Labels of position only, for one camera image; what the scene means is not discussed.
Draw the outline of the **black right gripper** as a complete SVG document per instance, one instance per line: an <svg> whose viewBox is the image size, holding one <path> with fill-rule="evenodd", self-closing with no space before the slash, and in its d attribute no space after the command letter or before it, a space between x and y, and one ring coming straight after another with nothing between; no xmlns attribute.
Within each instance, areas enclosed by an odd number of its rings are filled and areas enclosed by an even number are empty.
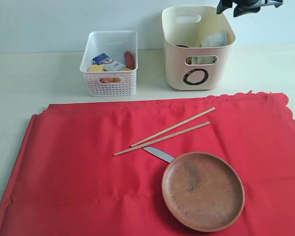
<svg viewBox="0 0 295 236"><path fill-rule="evenodd" d="M258 13L264 6L274 5L275 8L278 8L283 4L283 0L220 0L216 14L222 14L226 9L232 8L233 2L237 4L234 8L233 17Z"/></svg>

